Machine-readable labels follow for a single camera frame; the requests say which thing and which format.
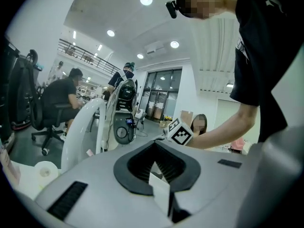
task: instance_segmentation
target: gray floor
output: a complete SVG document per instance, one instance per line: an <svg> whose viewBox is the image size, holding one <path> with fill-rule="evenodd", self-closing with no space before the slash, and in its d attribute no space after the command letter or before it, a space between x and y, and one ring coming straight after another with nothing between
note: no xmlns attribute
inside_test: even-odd
<svg viewBox="0 0 304 228"><path fill-rule="evenodd" d="M95 120L92 127L92 131L86 132L84 141L82 143L83 148L86 149L95 149L96 145L96 136L97 136L97 126L98 120ZM162 128L159 127L159 124L145 120L144 129L141 124L139 124L140 131L136 131L136 138L132 143L146 143L149 140L155 138L157 135L162 134ZM45 139L45 136L37 136L36 141L32 141L31 133L37 132L33 127L29 127L23 131L17 132L16 142L10 152L10 158L12 161L35 166L38 162L41 161L50 161L53 162L59 169L61 168L61 153L63 143L57 139L52 138L48 145L49 153L47 156L43 156L41 153L41 145Z"/></svg>

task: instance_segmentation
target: white ceiling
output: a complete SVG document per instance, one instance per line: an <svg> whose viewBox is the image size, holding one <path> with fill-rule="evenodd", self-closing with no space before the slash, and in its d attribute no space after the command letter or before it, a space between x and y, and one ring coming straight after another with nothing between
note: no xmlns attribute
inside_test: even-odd
<svg viewBox="0 0 304 228"><path fill-rule="evenodd" d="M226 84L234 78L238 38L235 16L226 13L202 21L179 14L172 19L165 7L168 1L153 0L144 6L140 0L75 0L65 25L95 38L126 61L134 61L137 68L190 58L198 91L229 93ZM115 37L107 35L109 29ZM173 40L180 43L178 49L170 47ZM157 41L165 53L146 55L145 47ZM144 59L137 58L139 53Z"/></svg>

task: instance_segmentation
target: person in white shirt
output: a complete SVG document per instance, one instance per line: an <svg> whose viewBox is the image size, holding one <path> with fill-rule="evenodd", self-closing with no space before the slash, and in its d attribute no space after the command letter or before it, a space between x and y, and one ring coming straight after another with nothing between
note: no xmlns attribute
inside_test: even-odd
<svg viewBox="0 0 304 228"><path fill-rule="evenodd" d="M49 73L47 84L50 85L56 80L62 79L63 71L62 71L63 61L61 61L58 66L52 67L51 72Z"/></svg>

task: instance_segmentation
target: person with cap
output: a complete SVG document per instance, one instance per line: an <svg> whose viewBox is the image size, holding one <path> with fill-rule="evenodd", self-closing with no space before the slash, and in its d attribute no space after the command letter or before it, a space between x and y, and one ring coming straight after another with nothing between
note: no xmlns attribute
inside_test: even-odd
<svg viewBox="0 0 304 228"><path fill-rule="evenodd" d="M287 71L304 41L302 0L176 0L166 4L171 17L176 10L188 18L209 19L223 12L236 15L235 83L230 97L239 110L218 128L193 138L187 145L206 149L230 143L255 124L260 106L259 142L287 127L271 91Z"/></svg>
<svg viewBox="0 0 304 228"><path fill-rule="evenodd" d="M45 119L57 118L58 109L54 105L71 104L71 108L62 111L60 122L66 123L66 133L60 137L62 140L65 140L66 134L81 107L81 103L76 97L76 87L82 81L82 76L83 74L79 68L72 68L67 78L51 83L41 96L43 118Z"/></svg>
<svg viewBox="0 0 304 228"><path fill-rule="evenodd" d="M59 62L58 66L54 66L49 73L47 84L50 85L52 82L62 79L63 71L62 71L63 61Z"/></svg>
<svg viewBox="0 0 304 228"><path fill-rule="evenodd" d="M119 86L119 84L123 81L122 75L125 74L126 78L132 78L134 79L134 67L135 63L126 63L124 65L123 71L118 71L114 74L114 76L111 78L109 82L109 86L107 91L112 94L114 90Z"/></svg>

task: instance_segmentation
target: railing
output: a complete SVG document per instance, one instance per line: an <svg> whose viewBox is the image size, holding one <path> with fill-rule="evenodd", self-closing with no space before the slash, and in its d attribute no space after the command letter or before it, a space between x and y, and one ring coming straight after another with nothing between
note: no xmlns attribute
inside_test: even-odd
<svg viewBox="0 0 304 228"><path fill-rule="evenodd" d="M58 51L78 58L79 60L82 60L84 62L87 62L90 65L100 68L101 70L104 70L105 72L111 75L114 75L118 70L120 70L119 68L103 60L102 58L94 56L94 54L92 54L91 52L88 52L80 47L74 46L73 44L62 39L59 39Z"/></svg>

